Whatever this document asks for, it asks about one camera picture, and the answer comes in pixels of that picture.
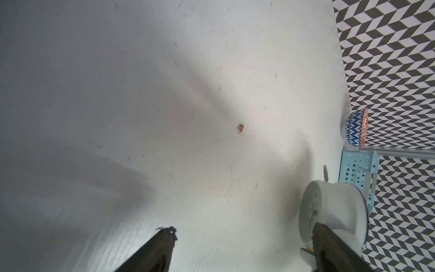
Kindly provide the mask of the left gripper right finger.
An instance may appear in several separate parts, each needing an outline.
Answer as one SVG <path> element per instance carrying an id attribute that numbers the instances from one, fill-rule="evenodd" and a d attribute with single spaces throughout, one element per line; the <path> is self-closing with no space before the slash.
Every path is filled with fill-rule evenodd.
<path id="1" fill-rule="evenodd" d="M 316 223 L 313 229 L 315 272 L 374 272 L 327 225 Z"/>

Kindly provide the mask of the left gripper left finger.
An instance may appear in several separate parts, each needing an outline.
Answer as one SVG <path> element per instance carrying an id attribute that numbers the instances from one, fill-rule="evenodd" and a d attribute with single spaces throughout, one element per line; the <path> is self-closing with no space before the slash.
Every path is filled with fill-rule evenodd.
<path id="1" fill-rule="evenodd" d="M 177 241 L 174 227 L 158 228 L 158 232 L 115 272 L 167 272 Z"/>

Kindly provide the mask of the white twin bell alarm clock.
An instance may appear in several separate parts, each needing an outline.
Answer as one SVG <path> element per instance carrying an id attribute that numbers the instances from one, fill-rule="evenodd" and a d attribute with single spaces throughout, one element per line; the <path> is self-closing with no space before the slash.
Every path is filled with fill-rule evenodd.
<path id="1" fill-rule="evenodd" d="M 368 237 L 368 196 L 352 184 L 329 182 L 326 166 L 324 179 L 307 185 L 299 207 L 299 232 L 305 243 L 300 256 L 311 271 L 318 271 L 313 240 L 317 223 L 329 227 L 357 256 L 363 255 Z"/>

